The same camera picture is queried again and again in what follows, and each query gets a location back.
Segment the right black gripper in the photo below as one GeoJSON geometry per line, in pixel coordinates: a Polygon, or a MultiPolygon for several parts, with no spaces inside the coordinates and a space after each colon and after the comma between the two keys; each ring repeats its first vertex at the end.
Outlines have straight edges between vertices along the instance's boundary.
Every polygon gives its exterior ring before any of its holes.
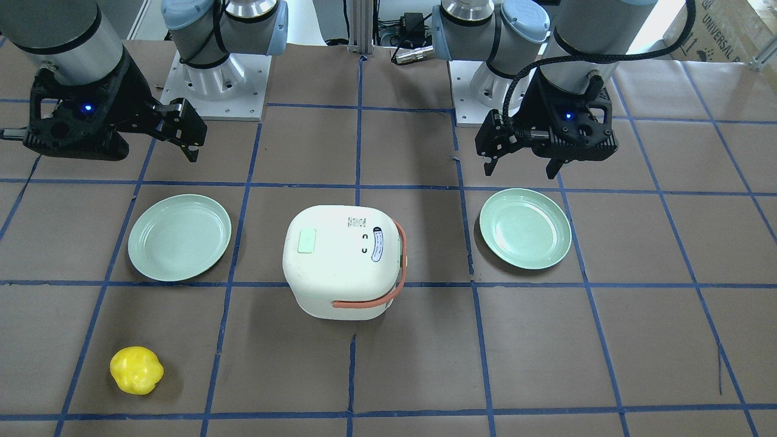
{"type": "Polygon", "coordinates": [[[120,161],[129,154],[121,133],[141,133],[175,144],[196,163],[207,130],[186,98],[159,103],[124,49],[112,71],[83,85],[60,82],[55,67],[43,64],[30,89],[28,125],[3,128],[2,139],[45,157],[120,161]]]}

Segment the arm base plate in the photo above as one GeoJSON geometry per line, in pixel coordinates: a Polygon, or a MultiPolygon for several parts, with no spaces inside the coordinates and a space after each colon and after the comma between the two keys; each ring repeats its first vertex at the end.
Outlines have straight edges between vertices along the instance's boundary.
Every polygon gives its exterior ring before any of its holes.
{"type": "Polygon", "coordinates": [[[489,111],[502,110],[511,78],[492,72],[485,61],[450,61],[449,72],[458,125],[478,127],[489,111]]]}
{"type": "Polygon", "coordinates": [[[176,53],[161,101],[184,98],[205,121],[260,122],[272,60],[233,53],[219,66],[195,69],[182,64],[176,53]]]}

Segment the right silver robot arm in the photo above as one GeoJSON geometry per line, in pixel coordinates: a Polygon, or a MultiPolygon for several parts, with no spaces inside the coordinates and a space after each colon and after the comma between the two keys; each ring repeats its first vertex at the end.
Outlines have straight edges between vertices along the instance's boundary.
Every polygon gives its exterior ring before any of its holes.
{"type": "Polygon", "coordinates": [[[175,67],[196,103],[163,103],[94,1],[3,1],[2,33],[37,65],[29,122],[4,128],[44,157],[120,161],[139,133],[179,147],[197,161],[206,100],[248,88],[239,55],[281,55],[288,41],[284,1],[164,1],[161,14],[177,47],[175,67]]]}

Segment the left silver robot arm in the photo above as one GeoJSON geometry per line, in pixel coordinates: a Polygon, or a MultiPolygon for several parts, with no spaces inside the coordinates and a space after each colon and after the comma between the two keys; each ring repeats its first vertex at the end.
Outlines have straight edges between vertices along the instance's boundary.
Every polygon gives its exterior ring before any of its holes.
{"type": "Polygon", "coordinates": [[[618,150],[605,87],[654,1],[442,1],[430,18],[435,55],[478,61],[497,81],[477,85],[489,111],[475,151],[490,176],[507,154],[547,158],[550,179],[571,161],[604,161],[618,150]]]}

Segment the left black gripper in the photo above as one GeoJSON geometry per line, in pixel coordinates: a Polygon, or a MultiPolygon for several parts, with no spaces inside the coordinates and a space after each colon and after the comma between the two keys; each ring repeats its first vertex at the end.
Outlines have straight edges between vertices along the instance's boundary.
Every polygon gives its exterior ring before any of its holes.
{"type": "Polygon", "coordinates": [[[497,109],[491,109],[475,135],[475,152],[484,174],[494,173],[498,160],[528,147],[550,158],[546,176],[555,179],[569,161],[604,161],[619,148],[612,127],[612,102],[599,71],[583,78],[580,93],[552,84],[542,71],[530,82],[523,102],[511,117],[511,130],[497,109]]]}

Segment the green plate near right arm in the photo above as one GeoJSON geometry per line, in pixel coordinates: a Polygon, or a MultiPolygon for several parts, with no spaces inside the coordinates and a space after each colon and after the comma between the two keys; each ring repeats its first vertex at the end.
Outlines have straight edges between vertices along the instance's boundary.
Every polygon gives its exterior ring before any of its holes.
{"type": "Polygon", "coordinates": [[[138,217],[127,239],[127,253],[145,277],[178,282],[216,265],[230,240],[231,217],[219,202],[180,194],[155,203],[138,217]]]}

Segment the green plate near left arm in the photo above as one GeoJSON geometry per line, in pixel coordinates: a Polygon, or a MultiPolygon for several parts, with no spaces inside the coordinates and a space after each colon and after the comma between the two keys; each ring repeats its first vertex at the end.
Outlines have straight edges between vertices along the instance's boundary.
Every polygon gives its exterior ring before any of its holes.
{"type": "Polygon", "coordinates": [[[571,222],[560,205],[537,191],[511,188],[491,195],[478,224],[486,246],[524,270],[558,265],[571,249],[571,222]]]}

